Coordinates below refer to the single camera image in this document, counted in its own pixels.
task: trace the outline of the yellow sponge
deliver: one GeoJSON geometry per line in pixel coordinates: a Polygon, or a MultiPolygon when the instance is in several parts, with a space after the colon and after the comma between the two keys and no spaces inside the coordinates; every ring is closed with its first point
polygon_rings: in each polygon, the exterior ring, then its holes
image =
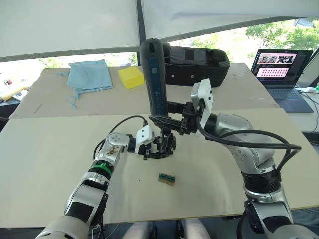
{"type": "Polygon", "coordinates": [[[126,89],[144,84],[144,75],[136,66],[125,68],[118,72],[126,89]]]}

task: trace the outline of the green tape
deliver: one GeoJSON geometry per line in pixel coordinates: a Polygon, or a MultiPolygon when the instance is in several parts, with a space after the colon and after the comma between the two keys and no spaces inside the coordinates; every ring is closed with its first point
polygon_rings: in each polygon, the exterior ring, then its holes
{"type": "Polygon", "coordinates": [[[96,164],[96,165],[92,165],[91,168],[101,168],[105,171],[107,171],[110,175],[112,175],[112,172],[109,168],[106,167],[106,163],[102,163],[102,164],[96,164]]]}

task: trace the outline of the computer mouse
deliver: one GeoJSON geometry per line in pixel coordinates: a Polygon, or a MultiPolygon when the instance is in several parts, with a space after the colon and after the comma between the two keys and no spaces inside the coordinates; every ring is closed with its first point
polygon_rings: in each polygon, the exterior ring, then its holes
{"type": "Polygon", "coordinates": [[[308,92],[308,93],[317,92],[317,90],[314,87],[307,87],[305,91],[308,92]]]}

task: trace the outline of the laptop keyboard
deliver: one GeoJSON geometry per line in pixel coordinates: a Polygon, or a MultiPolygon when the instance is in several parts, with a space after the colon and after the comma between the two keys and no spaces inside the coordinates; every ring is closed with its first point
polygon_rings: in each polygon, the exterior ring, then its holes
{"type": "Polygon", "coordinates": [[[272,89],[267,88],[269,94],[277,100],[283,99],[302,99],[301,94],[295,89],[272,89]]]}

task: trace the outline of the white roller shade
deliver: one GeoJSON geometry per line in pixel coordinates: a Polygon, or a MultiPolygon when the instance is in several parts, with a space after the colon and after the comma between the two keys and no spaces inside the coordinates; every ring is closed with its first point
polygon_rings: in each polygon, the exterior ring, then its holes
{"type": "Polygon", "coordinates": [[[163,39],[276,16],[316,17],[319,0],[143,0],[143,15],[146,37],[163,39]]]}
{"type": "Polygon", "coordinates": [[[139,44],[135,0],[0,1],[0,58],[139,44]]]}

